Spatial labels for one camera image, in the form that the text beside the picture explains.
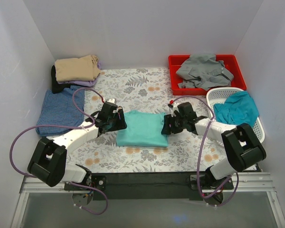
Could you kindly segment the mint green t shirt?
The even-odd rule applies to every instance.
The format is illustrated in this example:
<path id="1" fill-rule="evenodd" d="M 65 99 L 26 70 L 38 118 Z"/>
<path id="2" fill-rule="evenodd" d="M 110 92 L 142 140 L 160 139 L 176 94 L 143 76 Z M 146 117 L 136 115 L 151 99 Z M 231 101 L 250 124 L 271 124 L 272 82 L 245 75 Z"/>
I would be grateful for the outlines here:
<path id="1" fill-rule="evenodd" d="M 164 116 L 137 110 L 125 113 L 127 128 L 117 132 L 117 146 L 168 147 L 167 136 L 161 133 Z"/>

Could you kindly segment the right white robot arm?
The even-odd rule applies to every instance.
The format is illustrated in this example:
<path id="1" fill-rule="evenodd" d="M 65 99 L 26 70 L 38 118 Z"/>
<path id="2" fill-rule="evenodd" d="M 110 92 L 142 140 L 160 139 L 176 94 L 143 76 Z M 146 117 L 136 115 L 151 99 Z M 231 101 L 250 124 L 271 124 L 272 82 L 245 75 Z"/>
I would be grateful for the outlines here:
<path id="1" fill-rule="evenodd" d="M 187 130 L 223 144 L 226 158 L 208 167 L 201 177 L 194 178 L 200 186 L 216 189 L 228 176 L 242 172 L 266 158 L 266 151 L 249 124 L 230 125 L 206 116 L 197 116 L 189 102 L 174 104 L 170 101 L 168 107 L 171 113 L 164 117 L 163 135 Z"/>

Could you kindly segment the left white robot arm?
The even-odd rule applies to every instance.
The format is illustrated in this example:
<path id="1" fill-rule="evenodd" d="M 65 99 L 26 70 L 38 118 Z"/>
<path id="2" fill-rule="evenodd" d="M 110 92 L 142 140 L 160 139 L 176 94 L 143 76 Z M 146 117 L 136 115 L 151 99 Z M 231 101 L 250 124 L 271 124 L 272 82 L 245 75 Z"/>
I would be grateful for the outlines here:
<path id="1" fill-rule="evenodd" d="M 114 102 L 114 99 L 105 102 L 102 109 L 86 118 L 78 129 L 52 139 L 40 139 L 29 162 L 28 172 L 50 187 L 60 182 L 75 182 L 81 190 L 92 186 L 91 171 L 78 164 L 67 164 L 67 155 L 106 132 L 126 129 L 123 108 Z"/>

